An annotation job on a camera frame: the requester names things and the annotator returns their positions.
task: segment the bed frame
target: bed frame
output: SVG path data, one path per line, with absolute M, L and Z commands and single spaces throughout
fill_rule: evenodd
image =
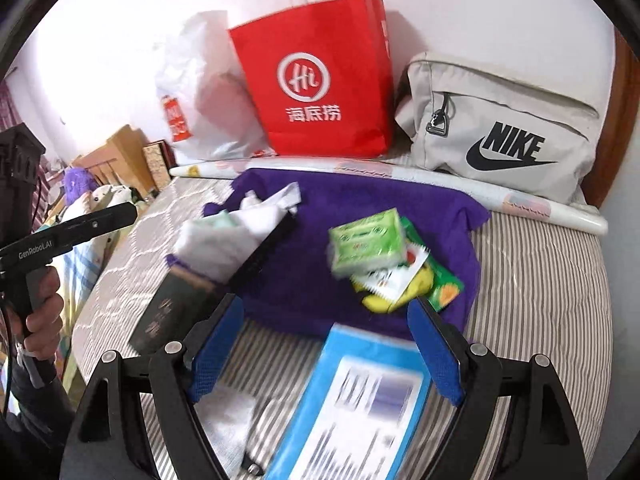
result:
M 609 107 L 596 149 L 593 169 L 582 181 L 587 204 L 602 206 L 613 185 L 636 124 L 640 100 L 640 62 L 616 30 L 616 63 Z
M 103 146 L 76 158 L 71 166 L 85 168 L 98 184 L 134 187 L 142 198 L 146 198 L 156 189 L 156 184 L 142 152 L 145 144 L 142 131 L 133 130 L 127 124 L 109 137 Z

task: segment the white plastic bag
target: white plastic bag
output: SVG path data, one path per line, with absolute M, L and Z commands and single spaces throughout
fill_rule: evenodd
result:
M 226 11 L 200 12 L 163 45 L 156 88 L 179 153 L 201 160 L 271 152 L 226 31 Z

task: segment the nike bag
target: nike bag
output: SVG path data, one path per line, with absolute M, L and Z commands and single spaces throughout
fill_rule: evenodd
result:
M 600 136 L 591 105 L 431 52 L 414 57 L 406 75 L 410 96 L 396 121 L 413 140 L 415 164 L 571 201 Z
M 280 155 L 386 152 L 393 81 L 382 0 L 293 7 L 230 34 Z

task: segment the nike swoosh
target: nike swoosh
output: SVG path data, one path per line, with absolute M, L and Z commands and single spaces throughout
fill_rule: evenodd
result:
M 556 163 L 556 160 L 501 160 L 498 158 L 486 158 L 480 153 L 480 144 L 482 144 L 483 140 L 484 137 L 466 152 L 466 163 L 478 171 L 512 170 L 513 168 Z

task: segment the blue gripper pad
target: blue gripper pad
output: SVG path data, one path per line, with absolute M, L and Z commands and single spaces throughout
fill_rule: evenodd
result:
M 204 343 L 202 350 L 193 360 L 193 381 L 187 394 L 189 400 L 195 404 L 206 394 L 210 394 L 215 386 L 222 368 L 229 357 L 231 347 L 242 328 L 244 308 L 242 300 L 236 296 L 231 302 L 211 336 Z
M 418 300 L 409 302 L 406 317 L 409 330 L 414 336 L 438 393 L 447 397 L 454 406 L 459 406 L 465 398 L 465 393 L 460 385 L 460 366 L 457 359 L 429 316 L 422 310 Z

